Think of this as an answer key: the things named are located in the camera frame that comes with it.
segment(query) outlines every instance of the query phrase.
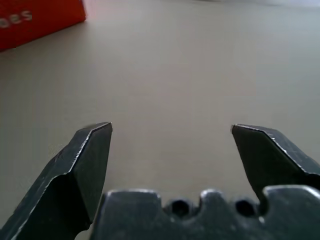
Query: red box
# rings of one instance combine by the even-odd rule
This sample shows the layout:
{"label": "red box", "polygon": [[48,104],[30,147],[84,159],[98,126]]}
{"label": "red box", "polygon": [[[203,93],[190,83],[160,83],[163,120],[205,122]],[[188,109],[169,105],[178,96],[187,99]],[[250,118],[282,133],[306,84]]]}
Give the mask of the red box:
{"label": "red box", "polygon": [[0,0],[0,51],[85,19],[81,0]]}

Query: gray surface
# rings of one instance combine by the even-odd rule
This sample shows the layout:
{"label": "gray surface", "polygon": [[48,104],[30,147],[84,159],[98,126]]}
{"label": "gray surface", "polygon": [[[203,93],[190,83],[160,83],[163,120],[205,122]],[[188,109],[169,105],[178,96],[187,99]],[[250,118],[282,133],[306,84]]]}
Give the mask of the gray surface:
{"label": "gray surface", "polygon": [[87,6],[86,23],[0,54],[0,226],[91,123],[113,122],[105,191],[254,196],[234,123],[278,129],[320,159],[318,10],[191,0]]}

